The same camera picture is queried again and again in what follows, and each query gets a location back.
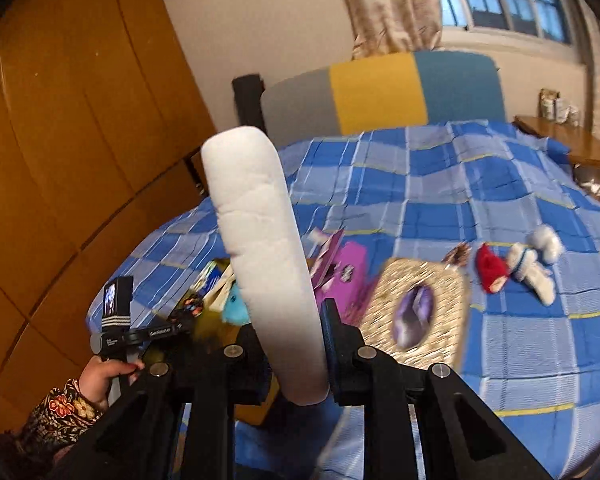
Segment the floral sleeve forearm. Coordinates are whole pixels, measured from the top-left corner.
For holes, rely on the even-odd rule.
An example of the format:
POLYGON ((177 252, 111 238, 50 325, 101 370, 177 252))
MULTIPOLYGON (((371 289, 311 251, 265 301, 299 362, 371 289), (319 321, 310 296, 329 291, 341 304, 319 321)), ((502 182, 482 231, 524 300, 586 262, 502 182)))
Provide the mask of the floral sleeve forearm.
POLYGON ((87 401, 78 381, 69 379, 53 388, 33 409, 16 435, 16 445, 25 456, 50 462, 64 448, 76 444, 86 430, 102 417, 102 411, 87 401))

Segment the person's left hand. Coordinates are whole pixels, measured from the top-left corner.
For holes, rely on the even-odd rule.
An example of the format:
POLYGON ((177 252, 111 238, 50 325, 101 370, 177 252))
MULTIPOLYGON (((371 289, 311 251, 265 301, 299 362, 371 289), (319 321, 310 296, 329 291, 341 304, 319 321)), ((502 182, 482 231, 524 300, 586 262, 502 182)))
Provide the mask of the person's left hand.
POLYGON ((99 356, 93 356, 78 379, 78 389, 81 396, 94 408, 104 412, 109 408, 108 391, 114 378, 122 376, 130 382, 145 368, 141 360, 132 363, 118 360, 103 361, 99 356))

